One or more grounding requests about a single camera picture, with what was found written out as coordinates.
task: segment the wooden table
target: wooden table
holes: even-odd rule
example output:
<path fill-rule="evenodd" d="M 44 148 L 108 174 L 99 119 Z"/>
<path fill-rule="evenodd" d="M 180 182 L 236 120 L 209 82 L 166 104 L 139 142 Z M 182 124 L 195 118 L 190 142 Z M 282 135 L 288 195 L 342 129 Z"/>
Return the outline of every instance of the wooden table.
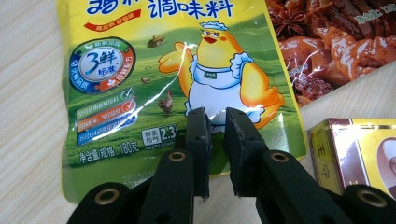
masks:
<path fill-rule="evenodd" d="M 65 223 L 75 209 L 61 191 L 67 114 L 55 1 L 0 7 L 0 223 Z M 302 109 L 308 129 L 327 117 L 396 118 L 396 63 Z M 312 174 L 310 158 L 302 161 Z M 260 223 L 253 199 L 233 196 L 228 176 L 195 200 L 195 223 Z"/>

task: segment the cartoon chicken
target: cartoon chicken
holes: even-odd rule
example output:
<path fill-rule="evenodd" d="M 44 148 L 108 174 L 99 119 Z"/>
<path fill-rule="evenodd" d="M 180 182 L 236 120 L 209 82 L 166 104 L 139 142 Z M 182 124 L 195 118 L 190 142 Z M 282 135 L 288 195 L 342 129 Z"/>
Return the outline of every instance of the cartoon chicken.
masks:
<path fill-rule="evenodd" d="M 268 76 L 239 46 L 228 28 L 218 21 L 202 22 L 196 54 L 189 45 L 177 42 L 175 50 L 159 60 L 162 73 L 178 71 L 178 80 L 188 98 L 187 114 L 204 107 L 212 133 L 224 132 L 225 109 L 233 107 L 248 114 L 256 128 L 267 124 L 285 104 L 277 87 L 269 87 Z"/>

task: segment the seasoning packet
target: seasoning packet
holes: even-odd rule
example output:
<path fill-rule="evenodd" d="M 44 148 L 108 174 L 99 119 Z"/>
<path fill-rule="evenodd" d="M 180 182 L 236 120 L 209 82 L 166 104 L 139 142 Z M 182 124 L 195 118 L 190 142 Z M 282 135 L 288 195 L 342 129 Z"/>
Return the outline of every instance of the seasoning packet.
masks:
<path fill-rule="evenodd" d="M 212 175 L 229 173 L 225 108 L 246 112 L 271 149 L 296 158 L 304 127 L 264 1 L 58 0 L 69 129 L 63 191 L 138 186 L 185 134 L 189 111 L 212 124 Z"/>
<path fill-rule="evenodd" d="M 299 107 L 396 59 L 395 0 L 265 0 Z"/>

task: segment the cardboard box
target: cardboard box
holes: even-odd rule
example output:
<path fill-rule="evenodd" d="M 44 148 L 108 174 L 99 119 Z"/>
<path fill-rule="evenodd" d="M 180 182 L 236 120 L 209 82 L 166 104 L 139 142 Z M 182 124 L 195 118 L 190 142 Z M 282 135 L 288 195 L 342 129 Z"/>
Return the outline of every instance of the cardboard box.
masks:
<path fill-rule="evenodd" d="M 396 199 L 396 119 L 325 119 L 308 134 L 322 187 L 365 184 Z"/>

